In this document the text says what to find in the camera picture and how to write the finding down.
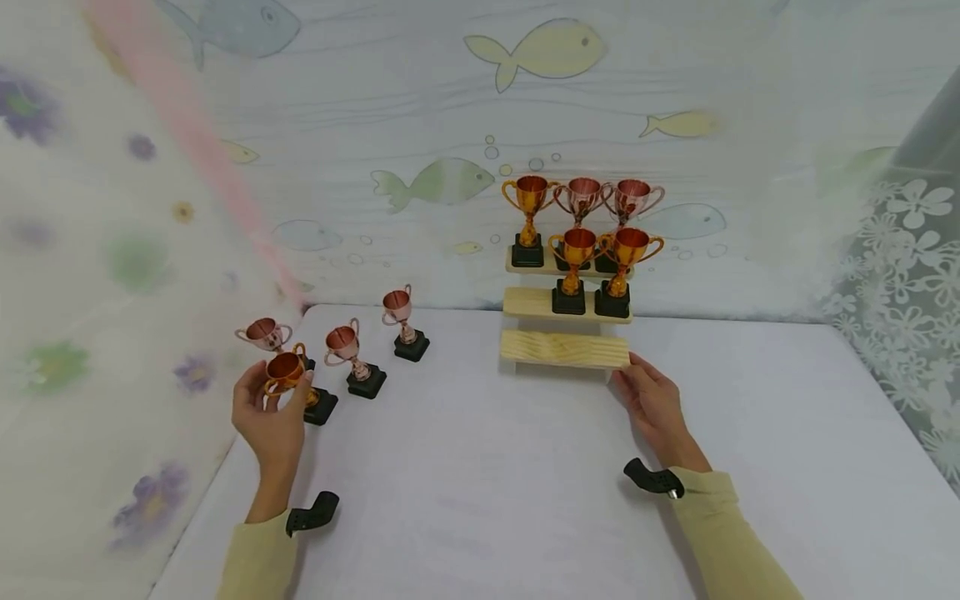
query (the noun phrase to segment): sleeve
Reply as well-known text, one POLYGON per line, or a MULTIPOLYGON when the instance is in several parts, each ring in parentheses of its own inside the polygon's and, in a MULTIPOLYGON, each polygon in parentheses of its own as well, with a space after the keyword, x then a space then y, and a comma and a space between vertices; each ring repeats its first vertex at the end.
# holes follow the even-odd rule
POLYGON ((727 473, 672 468, 684 497, 671 504, 693 549, 710 600, 803 598, 737 505, 727 473))
POLYGON ((297 542, 286 532, 288 515, 236 526, 217 600, 284 598, 297 561, 297 542))

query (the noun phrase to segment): trophy cup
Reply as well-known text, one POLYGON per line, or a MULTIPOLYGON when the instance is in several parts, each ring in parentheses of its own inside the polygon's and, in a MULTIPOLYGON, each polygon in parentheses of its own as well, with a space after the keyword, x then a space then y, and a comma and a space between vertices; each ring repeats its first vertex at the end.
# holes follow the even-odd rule
POLYGON ((553 289, 551 308, 559 315, 587 314, 587 299, 584 294, 584 284, 577 276, 581 265, 596 255, 597 236, 589 229, 568 229, 563 235, 551 235, 547 246, 554 256, 561 258, 569 265, 569 273, 563 279, 557 279, 557 286, 553 289), (563 241, 563 250, 553 245, 554 240, 563 241))
POLYGON ((422 331, 407 324, 414 309, 410 301, 411 289, 408 283, 402 290, 394 290, 383 297, 383 317, 380 321, 384 325, 400 324, 400 334, 394 340, 394 354, 418 363, 430 346, 430 340, 426 339, 422 331))
POLYGON ((600 236, 600 249, 617 266, 616 275, 601 281, 600 289, 594 293, 594 311, 605 317, 626 319, 630 316, 630 284, 627 283, 627 270, 638 262, 653 258, 663 250, 663 238, 647 235, 637 228, 620 228, 613 233, 600 236), (653 252, 647 253, 651 242, 659 245, 653 252))
MULTIPOLYGON (((587 177, 578 177, 575 180, 571 180, 569 184, 561 185, 554 189, 553 202, 573 215, 573 226, 580 228, 583 226, 584 219, 587 218, 587 215, 599 208, 600 204, 605 204, 612 193, 613 185, 611 183, 601 185, 600 181, 587 177), (565 201, 561 200, 563 192, 566 192, 565 201)), ((564 254, 563 242, 560 244, 558 250, 560 250, 559 255, 554 253, 554 258, 557 260, 557 268, 561 271, 566 271, 569 269, 569 266, 565 260, 560 258, 560 256, 564 254)), ((585 262, 581 268, 589 269, 589 261, 585 262)))
MULTIPOLYGON (((267 363, 267 383, 263 386, 263 393, 268 400, 279 400, 285 392, 297 387, 303 374, 310 370, 306 357, 306 346, 295 344, 292 352, 279 352, 267 363)), ((329 419, 330 413, 337 405, 338 398, 322 388, 310 388, 306 399, 306 410, 303 411, 303 420, 323 425, 329 419)))
POLYGON ((354 396, 374 399, 380 392, 387 374, 376 365, 365 363, 357 354, 360 353, 360 322, 350 319, 349 325, 340 325, 326 334, 326 354, 324 364, 336 367, 350 363, 350 375, 347 376, 347 391, 354 396), (338 363, 330 362, 330 355, 341 360, 338 363))
MULTIPOLYGON (((656 185, 641 180, 623 180, 616 185, 612 198, 604 201, 604 205, 613 218, 616 219, 616 228, 622 229, 638 214, 644 213, 663 200, 666 191, 656 185)), ((597 271, 600 273, 616 273, 617 264, 601 253, 597 256, 597 271)))
POLYGON ((279 324, 269 317, 257 319, 246 329, 237 329, 233 335, 268 352, 283 352, 283 345, 293 335, 290 325, 279 324))
POLYGON ((556 181, 527 175, 516 181, 504 181, 500 187, 507 202, 522 212, 527 219, 523 229, 514 237, 514 244, 511 246, 510 264, 513 266, 543 266, 543 244, 540 243, 540 234, 534 227, 534 216, 553 202, 552 198, 547 200, 547 190, 557 185, 560 184, 556 181), (507 188, 511 186, 516 191, 516 201, 507 194, 507 188))

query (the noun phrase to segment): wooden shelf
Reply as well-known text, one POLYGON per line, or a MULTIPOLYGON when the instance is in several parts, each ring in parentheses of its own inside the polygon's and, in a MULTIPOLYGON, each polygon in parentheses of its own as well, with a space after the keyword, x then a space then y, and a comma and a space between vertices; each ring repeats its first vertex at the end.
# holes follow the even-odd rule
POLYGON ((500 356, 518 363, 612 370, 630 363, 630 348, 622 338, 504 329, 500 356))
POLYGON ((593 292, 586 293, 587 313, 583 315, 561 315, 553 312, 552 290, 536 287, 508 287, 503 292, 503 314, 526 319, 552 319, 556 321, 587 321, 593 323, 627 324, 634 315, 626 319, 605 317, 593 312, 593 292))
MULTIPOLYGON (((561 271, 557 268, 557 260, 554 258, 553 254, 546 247, 543 248, 543 266, 542 267, 515 267, 510 262, 510 256, 513 254, 514 245, 511 244, 507 247, 507 273, 519 273, 521 275, 566 275, 566 271, 561 271)), ((578 272, 578 275, 581 278, 588 279, 610 279, 615 274, 614 273, 600 273, 596 270, 596 261, 590 261, 589 269, 581 269, 578 272)), ((627 271, 627 278, 633 278, 634 269, 633 267, 627 271)))

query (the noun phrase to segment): floral curtain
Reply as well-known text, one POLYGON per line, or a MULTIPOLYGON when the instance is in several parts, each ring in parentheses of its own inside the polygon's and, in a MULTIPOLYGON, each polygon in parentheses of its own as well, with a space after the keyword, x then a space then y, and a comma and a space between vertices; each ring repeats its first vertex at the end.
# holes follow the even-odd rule
POLYGON ((0 598, 144 598, 293 324, 270 270, 71 2, 0 22, 0 598))

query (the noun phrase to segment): white table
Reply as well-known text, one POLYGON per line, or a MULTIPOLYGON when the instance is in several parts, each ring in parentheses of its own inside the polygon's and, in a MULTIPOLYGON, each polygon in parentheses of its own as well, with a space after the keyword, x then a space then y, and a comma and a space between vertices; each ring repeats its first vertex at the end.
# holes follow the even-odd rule
MULTIPOLYGON (((300 536, 293 597, 704 597, 667 500, 621 473, 650 455, 602 382, 499 372, 497 312, 415 311, 432 341, 418 364, 393 356, 373 307, 315 307, 295 337, 319 359, 352 316, 388 377, 366 400, 346 366, 318 371, 340 404, 308 429, 295 501, 341 503, 300 536)), ((807 598, 957 597, 960 502, 833 330, 637 319, 617 333, 679 384, 690 429, 807 598)), ((238 441, 152 600, 213 597, 255 485, 238 441)))

